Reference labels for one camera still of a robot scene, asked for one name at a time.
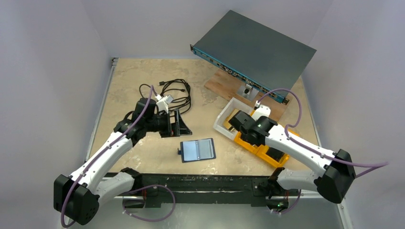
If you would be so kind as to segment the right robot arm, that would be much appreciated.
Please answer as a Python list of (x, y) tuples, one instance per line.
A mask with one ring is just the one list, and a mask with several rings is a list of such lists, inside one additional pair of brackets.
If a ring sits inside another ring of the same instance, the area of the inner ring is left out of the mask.
[(229, 124), (250, 145), (279, 150), (309, 168), (308, 171), (277, 168), (266, 185), (270, 196), (300, 189), (318, 192), (326, 200), (340, 204), (355, 180), (352, 159), (345, 150), (334, 152), (290, 135), (283, 126), (266, 116), (255, 120), (239, 111), (229, 120)]

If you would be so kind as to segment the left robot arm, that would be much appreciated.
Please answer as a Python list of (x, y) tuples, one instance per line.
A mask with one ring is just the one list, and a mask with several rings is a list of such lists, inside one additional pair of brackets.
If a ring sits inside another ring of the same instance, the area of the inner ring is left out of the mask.
[(62, 227), (71, 226), (66, 224), (65, 218), (80, 225), (89, 223), (102, 204), (120, 194), (159, 190), (159, 184), (145, 185), (142, 174), (128, 167), (110, 180), (102, 181), (112, 166), (146, 133), (157, 132), (161, 138), (192, 135), (178, 109), (174, 110), (173, 123), (169, 113), (156, 109), (155, 100), (139, 99), (135, 109), (117, 123), (107, 141), (87, 162), (69, 176), (59, 175), (55, 179), (53, 207), (61, 213)]

